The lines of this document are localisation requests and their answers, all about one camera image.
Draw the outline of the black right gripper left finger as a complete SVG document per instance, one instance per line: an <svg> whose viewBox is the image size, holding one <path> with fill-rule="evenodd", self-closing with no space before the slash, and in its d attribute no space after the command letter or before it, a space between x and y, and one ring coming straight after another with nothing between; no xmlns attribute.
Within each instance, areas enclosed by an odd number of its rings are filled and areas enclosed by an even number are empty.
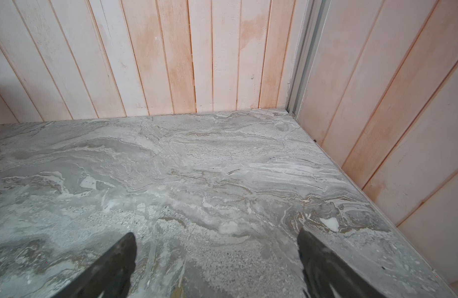
<svg viewBox="0 0 458 298"><path fill-rule="evenodd" d="M129 232L55 298L126 298L136 268L137 244Z"/></svg>

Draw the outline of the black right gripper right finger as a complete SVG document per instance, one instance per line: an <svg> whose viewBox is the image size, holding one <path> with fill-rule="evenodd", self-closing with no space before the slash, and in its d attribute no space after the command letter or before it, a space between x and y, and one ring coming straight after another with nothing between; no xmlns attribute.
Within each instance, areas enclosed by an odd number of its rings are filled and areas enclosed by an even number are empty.
<svg viewBox="0 0 458 298"><path fill-rule="evenodd" d="M301 229L297 236L307 298L382 298L384 294L325 245L316 235Z"/></svg>

